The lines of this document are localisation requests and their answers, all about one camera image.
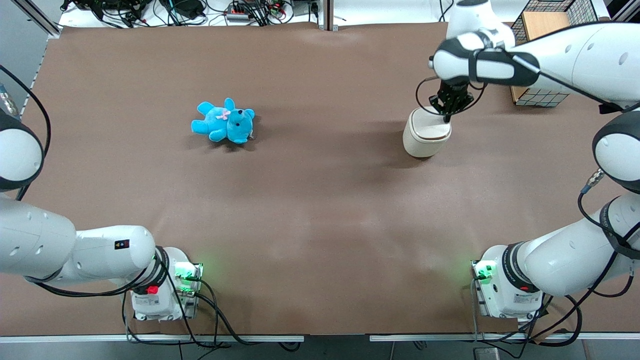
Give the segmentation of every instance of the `pink bow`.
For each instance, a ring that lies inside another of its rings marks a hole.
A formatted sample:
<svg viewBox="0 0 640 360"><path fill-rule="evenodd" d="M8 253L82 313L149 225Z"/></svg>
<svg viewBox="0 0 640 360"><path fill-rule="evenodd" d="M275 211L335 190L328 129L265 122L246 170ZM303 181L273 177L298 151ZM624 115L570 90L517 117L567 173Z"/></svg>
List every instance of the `pink bow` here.
<svg viewBox="0 0 640 360"><path fill-rule="evenodd" d="M222 115L218 115L216 116L216 119L222 119L222 120L227 120L227 115L231 114L231 111L228 111L227 109L222 110Z"/></svg>

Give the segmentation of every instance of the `floor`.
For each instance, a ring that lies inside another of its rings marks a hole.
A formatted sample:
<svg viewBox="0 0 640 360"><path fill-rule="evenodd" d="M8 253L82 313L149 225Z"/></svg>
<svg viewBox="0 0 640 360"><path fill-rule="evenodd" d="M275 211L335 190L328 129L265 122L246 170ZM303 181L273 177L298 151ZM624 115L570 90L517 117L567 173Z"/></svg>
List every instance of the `floor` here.
<svg viewBox="0 0 640 360"><path fill-rule="evenodd" d="M60 18L61 1L39 0L36 3L53 20ZM10 1L0 1L0 63L13 71L27 84L31 83L45 50L46 35L35 24L29 22ZM0 76L17 104L24 102L26 94L6 76ZM473 349L483 347L473 343L429 342L428 347L418 351L413 343L396 343L393 359L452 359L472 360ZM263 344L255 347L239 345L215 351L205 359L390 359L391 343L371 343L367 336L308 336L295 354L284 352L278 345ZM182 358L196 360L206 351L194 345L182 347ZM604 360L640 359L640 341L589 340L577 341L564 348L528 347L522 359L544 360ZM119 360L119 359L180 359L177 347L136 345L122 342L83 343L26 343L1 344L0 360Z"/></svg>
<svg viewBox="0 0 640 360"><path fill-rule="evenodd" d="M427 348L418 351L411 342L398 342L394 346L393 359L451 359L473 360L474 348L485 345L449 341L432 341ZM349 359L383 360L391 358L391 343L371 343L367 336L307 336L300 349L290 354L277 344L254 347L235 345L209 354L204 360L268 360L268 359ZM197 360L206 350L195 345L182 347L182 358ZM502 359L510 359L506 354ZM525 349L524 360L605 360L640 359L640 341L576 341L564 348L530 346ZM178 347L160 347L122 342L88 343L30 343L0 345L0 359L21 360L179 360Z"/></svg>

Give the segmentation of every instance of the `container lid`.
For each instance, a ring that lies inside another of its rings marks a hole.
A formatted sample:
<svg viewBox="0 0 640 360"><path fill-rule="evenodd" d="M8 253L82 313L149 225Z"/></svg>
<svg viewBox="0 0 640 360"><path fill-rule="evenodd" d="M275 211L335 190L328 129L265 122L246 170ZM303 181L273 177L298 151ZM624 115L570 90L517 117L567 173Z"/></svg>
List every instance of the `container lid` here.
<svg viewBox="0 0 640 360"><path fill-rule="evenodd" d="M427 109L437 112L430 106ZM419 138L425 140L441 140L451 133L451 124L444 122L444 116L430 114L421 108L411 113L411 127Z"/></svg>

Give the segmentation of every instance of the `green light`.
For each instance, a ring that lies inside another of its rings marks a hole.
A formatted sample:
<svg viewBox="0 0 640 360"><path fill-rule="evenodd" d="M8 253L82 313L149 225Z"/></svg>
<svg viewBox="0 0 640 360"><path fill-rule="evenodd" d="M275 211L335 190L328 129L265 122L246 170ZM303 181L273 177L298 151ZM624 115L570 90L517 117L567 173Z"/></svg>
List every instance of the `green light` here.
<svg viewBox="0 0 640 360"><path fill-rule="evenodd" d="M195 272L195 266L192 263L186 261L175 264L175 275L179 277L189 277Z"/></svg>

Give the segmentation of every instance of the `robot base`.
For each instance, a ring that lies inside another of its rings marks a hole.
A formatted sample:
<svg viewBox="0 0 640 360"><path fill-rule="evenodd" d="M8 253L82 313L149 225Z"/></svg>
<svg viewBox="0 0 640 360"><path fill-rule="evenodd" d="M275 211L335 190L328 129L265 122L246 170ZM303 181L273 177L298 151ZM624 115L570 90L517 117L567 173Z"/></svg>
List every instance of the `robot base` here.
<svg viewBox="0 0 640 360"><path fill-rule="evenodd" d="M479 261L472 262L474 276L488 275L476 282L480 312L494 318L517 318L528 322L542 303L542 291L529 293L513 286L507 279L502 265L506 245L490 247Z"/></svg>
<svg viewBox="0 0 640 360"><path fill-rule="evenodd" d="M200 290L199 281L188 281L180 277L184 275L181 272L188 271L189 277L195 277L197 279L202 278L202 264L191 264L187 255L180 249L175 247L163 248L166 252L169 263L168 277L164 280L162 285L158 286L157 293L155 294L136 294L132 292L132 305L134 310L134 316L137 320L180 320L182 319L182 310L180 310L180 304L177 302L173 286L169 280L173 280L173 285L178 291L182 308L184 309L187 319L192 319L196 316L196 308L198 306L198 298L193 294Z"/></svg>

